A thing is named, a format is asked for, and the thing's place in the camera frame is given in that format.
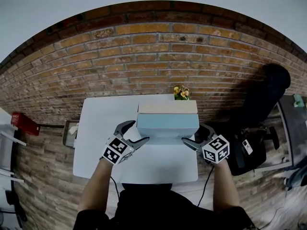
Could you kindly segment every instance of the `table top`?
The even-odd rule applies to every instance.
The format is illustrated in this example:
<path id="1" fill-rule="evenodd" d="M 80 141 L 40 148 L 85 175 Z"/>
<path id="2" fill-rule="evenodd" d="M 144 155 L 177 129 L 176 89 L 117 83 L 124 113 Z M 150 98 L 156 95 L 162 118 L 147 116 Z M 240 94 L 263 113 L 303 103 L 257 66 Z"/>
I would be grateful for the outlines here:
<path id="1" fill-rule="evenodd" d="M 292 152 L 293 165 L 297 165 L 307 156 L 307 109 L 305 107 L 294 107 L 294 97 L 284 95 L 279 100 L 279 105 L 283 113 L 287 126 L 289 143 Z"/>
<path id="2" fill-rule="evenodd" d="M 140 101 L 173 100 L 173 94 L 87 98 L 84 101 L 75 143 L 73 174 L 90 178 L 116 126 L 137 120 Z M 141 138 L 136 124 L 125 139 Z M 198 179 L 196 152 L 185 145 L 145 144 L 127 161 L 113 167 L 115 181 L 131 184 L 182 183 Z"/>

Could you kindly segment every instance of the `person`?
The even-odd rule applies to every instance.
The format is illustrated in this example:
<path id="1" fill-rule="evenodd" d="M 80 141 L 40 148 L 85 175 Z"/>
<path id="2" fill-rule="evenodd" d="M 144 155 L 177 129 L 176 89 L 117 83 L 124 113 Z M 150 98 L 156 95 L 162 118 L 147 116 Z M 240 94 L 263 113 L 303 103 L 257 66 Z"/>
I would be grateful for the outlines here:
<path id="1" fill-rule="evenodd" d="M 256 229 L 239 206 L 239 195 L 226 160 L 215 164 L 213 211 L 197 207 L 170 190 L 171 184 L 123 184 L 115 216 L 105 214 L 113 164 L 102 158 L 86 185 L 74 230 L 126 227 L 202 226 L 205 229 Z"/>

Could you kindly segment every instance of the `forearm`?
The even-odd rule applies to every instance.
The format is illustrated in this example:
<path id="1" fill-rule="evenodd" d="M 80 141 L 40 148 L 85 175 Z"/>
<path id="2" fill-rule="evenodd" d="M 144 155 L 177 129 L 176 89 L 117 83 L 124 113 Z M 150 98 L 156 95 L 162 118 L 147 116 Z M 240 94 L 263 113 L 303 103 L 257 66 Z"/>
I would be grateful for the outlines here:
<path id="1" fill-rule="evenodd" d="M 214 170 L 213 210 L 220 212 L 230 207 L 239 206 L 239 194 L 227 161 L 221 161 Z"/>
<path id="2" fill-rule="evenodd" d="M 92 178 L 85 186 L 79 210 L 97 209 L 106 211 L 109 182 L 113 165 L 105 159 L 98 163 Z"/>

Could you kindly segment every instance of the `white marker cube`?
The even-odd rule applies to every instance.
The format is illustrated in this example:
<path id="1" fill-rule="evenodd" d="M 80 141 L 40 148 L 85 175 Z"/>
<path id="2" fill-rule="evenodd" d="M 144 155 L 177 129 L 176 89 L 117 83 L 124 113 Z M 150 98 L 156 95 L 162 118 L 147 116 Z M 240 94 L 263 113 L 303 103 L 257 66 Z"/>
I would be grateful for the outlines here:
<path id="1" fill-rule="evenodd" d="M 202 147 L 204 159 L 219 163 L 229 155 L 229 142 L 219 135 L 214 140 Z"/>
<path id="2" fill-rule="evenodd" d="M 106 142 L 102 156 L 112 164 L 119 164 L 127 160 L 133 152 L 134 149 L 132 147 L 112 135 Z"/>

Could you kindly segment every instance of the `black shirt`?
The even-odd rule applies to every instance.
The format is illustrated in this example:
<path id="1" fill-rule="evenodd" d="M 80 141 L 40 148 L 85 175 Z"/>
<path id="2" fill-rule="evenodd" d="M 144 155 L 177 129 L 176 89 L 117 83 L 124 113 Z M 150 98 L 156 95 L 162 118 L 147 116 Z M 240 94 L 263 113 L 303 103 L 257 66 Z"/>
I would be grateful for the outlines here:
<path id="1" fill-rule="evenodd" d="M 126 227 L 194 227 L 205 229 L 255 229 L 241 207 L 232 207 L 216 213 L 193 205 L 173 191 L 128 191 L 120 193 L 115 216 L 99 210 L 78 213 L 74 230 L 121 229 Z"/>

